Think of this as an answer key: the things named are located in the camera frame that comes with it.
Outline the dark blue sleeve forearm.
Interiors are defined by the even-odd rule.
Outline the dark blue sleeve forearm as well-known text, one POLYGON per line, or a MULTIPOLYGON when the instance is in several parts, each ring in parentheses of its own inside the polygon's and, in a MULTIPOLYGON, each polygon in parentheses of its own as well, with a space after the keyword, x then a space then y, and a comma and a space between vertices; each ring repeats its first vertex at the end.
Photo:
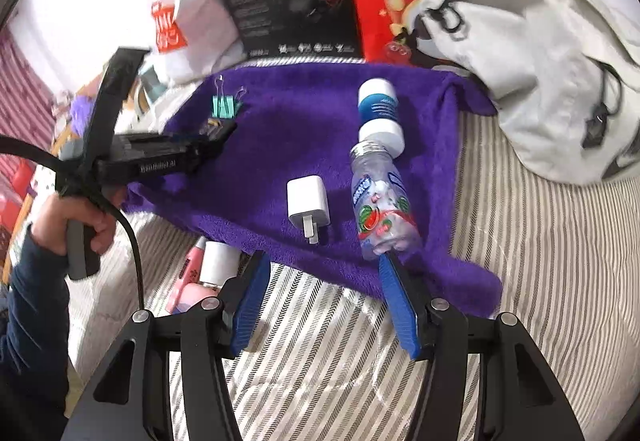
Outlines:
POLYGON ((1 438, 58 440, 67 424, 67 258, 26 234, 1 328, 1 438))

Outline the person left hand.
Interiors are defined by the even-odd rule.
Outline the person left hand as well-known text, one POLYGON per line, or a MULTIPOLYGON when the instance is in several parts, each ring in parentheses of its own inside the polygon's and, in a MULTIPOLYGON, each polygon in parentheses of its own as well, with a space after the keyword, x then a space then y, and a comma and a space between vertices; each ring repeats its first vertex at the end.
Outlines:
POLYGON ((44 202, 37 218, 32 222, 30 235, 40 247, 58 256, 66 255, 66 232, 70 221, 92 227, 96 236, 91 250, 103 255, 114 241, 116 219, 103 212, 85 197, 61 197, 53 193, 44 202))

